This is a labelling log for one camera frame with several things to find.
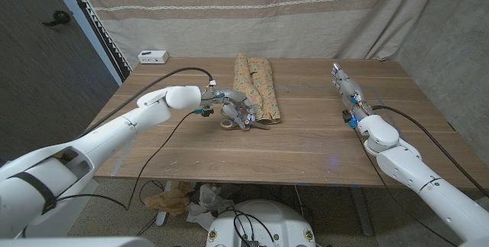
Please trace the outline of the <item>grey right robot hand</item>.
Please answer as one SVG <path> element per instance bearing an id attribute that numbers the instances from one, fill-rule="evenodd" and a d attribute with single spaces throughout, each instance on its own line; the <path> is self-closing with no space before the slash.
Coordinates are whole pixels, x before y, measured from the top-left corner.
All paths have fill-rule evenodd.
<path id="1" fill-rule="evenodd" d="M 371 107 L 366 103 L 361 87 L 336 62 L 333 63 L 332 75 L 332 82 L 340 92 L 342 101 L 352 117 L 361 120 L 373 114 Z"/>

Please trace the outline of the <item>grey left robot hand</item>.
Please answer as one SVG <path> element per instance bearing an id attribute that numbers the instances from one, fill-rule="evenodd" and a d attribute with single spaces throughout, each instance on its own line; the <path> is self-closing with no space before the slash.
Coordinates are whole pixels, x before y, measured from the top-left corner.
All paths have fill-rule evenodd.
<path id="1" fill-rule="evenodd" d="M 213 105 L 222 104 L 221 113 L 224 118 L 220 121 L 223 129 L 240 128 L 249 130 L 256 121 L 256 112 L 246 94 L 237 90 L 217 90 L 207 86 L 201 96 L 200 108 L 196 114 L 209 117 L 214 113 Z"/>

